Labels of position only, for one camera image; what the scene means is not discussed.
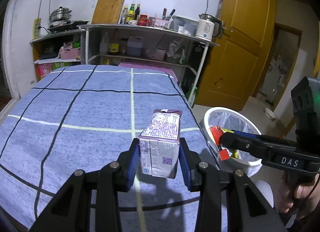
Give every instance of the knife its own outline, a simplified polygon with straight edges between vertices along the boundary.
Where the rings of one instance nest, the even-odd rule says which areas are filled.
[[[176,10],[173,9],[172,12],[170,13],[170,15],[167,18],[165,18],[165,20],[170,20],[175,11]]]
[[[163,20],[165,20],[165,14],[167,13],[167,9],[166,8],[164,8],[163,9],[163,14],[162,14],[162,19]]]

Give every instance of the white and purple carton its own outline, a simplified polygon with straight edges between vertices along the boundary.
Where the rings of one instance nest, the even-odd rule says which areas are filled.
[[[151,124],[138,136],[142,173],[172,179],[176,177],[181,115],[181,110],[154,110]]]

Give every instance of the metal screw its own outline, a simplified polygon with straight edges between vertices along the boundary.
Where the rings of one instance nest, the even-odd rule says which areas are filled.
[[[209,164],[206,163],[206,162],[200,162],[200,163],[199,163],[199,166],[200,166],[201,168],[205,169],[205,168],[207,168],[207,167],[209,166]]]
[[[242,170],[236,170],[235,174],[239,177],[242,177],[244,175],[244,172]]]
[[[76,170],[75,172],[74,172],[74,174],[75,174],[75,176],[81,176],[82,174],[83,174],[83,170]]]
[[[119,164],[118,162],[112,162],[112,163],[110,163],[110,167],[111,167],[112,169],[118,168],[119,165],[120,165],[120,164]]]

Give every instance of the trash can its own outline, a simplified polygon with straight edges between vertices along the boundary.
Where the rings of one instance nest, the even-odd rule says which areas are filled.
[[[261,168],[261,159],[251,156],[249,153],[239,151],[239,158],[220,159],[217,147],[210,132],[210,127],[218,125],[228,130],[242,131],[251,134],[261,134],[259,129],[242,114],[224,107],[212,107],[204,115],[200,126],[204,131],[208,144],[211,146],[214,156],[222,171],[233,172],[242,169],[247,176],[256,174]]]

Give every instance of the kettle handle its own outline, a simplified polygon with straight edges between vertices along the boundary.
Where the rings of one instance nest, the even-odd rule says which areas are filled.
[[[214,18],[214,22],[219,24],[219,29],[218,29],[218,33],[217,34],[213,34],[212,37],[217,37],[221,34],[222,32],[222,20],[218,19],[218,18]]]

